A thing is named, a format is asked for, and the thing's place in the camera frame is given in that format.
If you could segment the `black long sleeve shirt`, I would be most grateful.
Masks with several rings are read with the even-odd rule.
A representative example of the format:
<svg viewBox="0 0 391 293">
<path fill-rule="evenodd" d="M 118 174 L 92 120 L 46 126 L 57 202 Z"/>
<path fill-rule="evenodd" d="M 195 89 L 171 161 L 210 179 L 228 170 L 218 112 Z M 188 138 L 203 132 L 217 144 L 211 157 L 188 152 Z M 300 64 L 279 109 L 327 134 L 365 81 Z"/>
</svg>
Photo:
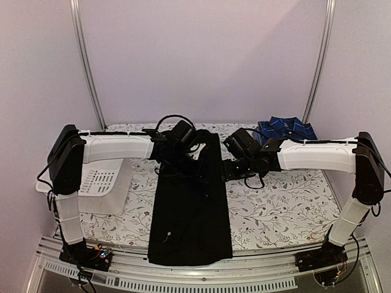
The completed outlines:
<svg viewBox="0 0 391 293">
<path fill-rule="evenodd" d="M 188 177 L 163 162 L 152 212 L 148 260 L 162 266 L 206 266 L 233 256 L 219 136 L 197 131 L 204 173 Z"/>
</svg>

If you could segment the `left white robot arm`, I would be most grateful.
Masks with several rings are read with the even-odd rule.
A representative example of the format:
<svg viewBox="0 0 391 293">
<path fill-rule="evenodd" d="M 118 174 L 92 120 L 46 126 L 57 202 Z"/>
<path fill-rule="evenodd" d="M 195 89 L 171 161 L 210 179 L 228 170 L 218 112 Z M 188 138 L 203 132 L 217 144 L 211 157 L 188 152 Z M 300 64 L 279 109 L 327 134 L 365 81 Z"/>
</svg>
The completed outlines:
<svg viewBox="0 0 391 293">
<path fill-rule="evenodd" d="M 83 246 L 81 213 L 117 215 L 125 207 L 131 186 L 133 159 L 148 159 L 172 167 L 180 175 L 203 179 L 206 168 L 200 157 L 206 148 L 200 131 L 185 117 L 171 129 L 144 128 L 139 132 L 91 132 L 66 125 L 49 152 L 46 167 L 38 174 L 49 207 L 55 210 L 67 247 L 78 265 L 91 259 Z"/>
</svg>

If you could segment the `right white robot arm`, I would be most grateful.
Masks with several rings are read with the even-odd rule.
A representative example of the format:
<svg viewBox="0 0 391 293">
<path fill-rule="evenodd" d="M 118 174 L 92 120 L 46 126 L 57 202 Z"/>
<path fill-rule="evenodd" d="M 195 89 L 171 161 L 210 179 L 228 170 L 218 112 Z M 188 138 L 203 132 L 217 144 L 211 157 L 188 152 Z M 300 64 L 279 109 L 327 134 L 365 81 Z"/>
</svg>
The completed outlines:
<svg viewBox="0 0 391 293">
<path fill-rule="evenodd" d="M 351 197 L 329 228 L 322 248 L 316 253 L 321 266 L 329 266 L 369 213 L 384 197 L 384 162 L 371 135 L 360 132 L 344 140 L 269 139 L 260 145 L 244 128 L 224 140 L 234 160 L 224 160 L 226 181 L 247 179 L 269 172 L 320 169 L 352 173 L 356 176 Z"/>
</svg>

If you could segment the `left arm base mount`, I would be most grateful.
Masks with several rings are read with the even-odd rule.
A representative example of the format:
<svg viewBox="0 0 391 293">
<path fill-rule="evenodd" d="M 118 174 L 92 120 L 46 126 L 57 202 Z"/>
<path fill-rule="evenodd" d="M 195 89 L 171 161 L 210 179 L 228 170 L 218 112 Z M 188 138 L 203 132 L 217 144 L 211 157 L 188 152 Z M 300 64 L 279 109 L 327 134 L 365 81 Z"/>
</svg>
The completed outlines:
<svg viewBox="0 0 391 293">
<path fill-rule="evenodd" d="M 59 259 L 82 268 L 108 272 L 112 262 L 112 251 L 107 248 L 88 247 L 84 243 L 64 245 Z"/>
</svg>

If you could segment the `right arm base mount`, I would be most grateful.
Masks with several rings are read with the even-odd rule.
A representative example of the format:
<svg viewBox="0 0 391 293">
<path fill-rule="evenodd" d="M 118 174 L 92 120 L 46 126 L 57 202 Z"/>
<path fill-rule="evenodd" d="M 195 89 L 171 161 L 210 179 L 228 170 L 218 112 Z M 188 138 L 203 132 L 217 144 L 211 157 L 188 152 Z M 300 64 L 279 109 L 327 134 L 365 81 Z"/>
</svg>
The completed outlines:
<svg viewBox="0 0 391 293">
<path fill-rule="evenodd" d="M 320 248 L 302 251 L 294 255 L 295 266 L 300 272 L 333 266 L 348 260 L 345 246 L 325 241 Z"/>
</svg>

